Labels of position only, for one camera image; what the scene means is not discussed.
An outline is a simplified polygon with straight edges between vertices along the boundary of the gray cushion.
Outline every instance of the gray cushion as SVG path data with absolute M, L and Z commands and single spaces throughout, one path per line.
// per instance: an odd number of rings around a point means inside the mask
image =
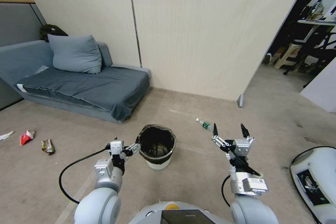
M 48 34 L 48 39 L 54 52 L 55 68 L 69 72 L 100 73 L 102 56 L 92 35 L 74 37 Z

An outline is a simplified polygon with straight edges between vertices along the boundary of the dark blue blanket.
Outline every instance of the dark blue blanket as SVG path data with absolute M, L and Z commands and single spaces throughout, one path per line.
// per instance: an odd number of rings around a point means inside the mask
M 23 88 L 53 91 L 83 100 L 111 112 L 116 120 L 125 119 L 149 88 L 146 72 L 106 67 L 98 74 L 66 72 L 54 68 L 18 81 Z

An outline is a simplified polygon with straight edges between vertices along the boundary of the sticker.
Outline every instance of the sticker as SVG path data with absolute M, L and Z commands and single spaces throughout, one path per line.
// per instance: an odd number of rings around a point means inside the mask
M 17 88 L 20 89 L 22 92 L 24 93 L 28 93 L 24 88 L 23 88 L 23 84 L 16 84 Z

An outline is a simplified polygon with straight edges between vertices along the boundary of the gray sofa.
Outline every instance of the gray sofa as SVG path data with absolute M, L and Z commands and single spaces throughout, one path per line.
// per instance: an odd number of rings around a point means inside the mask
M 26 100 L 122 123 L 148 91 L 151 73 L 112 64 L 106 44 L 98 42 L 98 47 L 98 74 L 53 68 L 54 53 L 41 40 L 0 47 L 0 77 Z

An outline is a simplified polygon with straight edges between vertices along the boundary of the screen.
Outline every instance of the screen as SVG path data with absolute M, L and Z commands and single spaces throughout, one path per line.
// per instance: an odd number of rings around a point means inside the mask
M 215 224 L 200 210 L 163 210 L 160 224 Z
M 330 204 L 308 169 L 298 173 L 297 177 L 314 206 Z

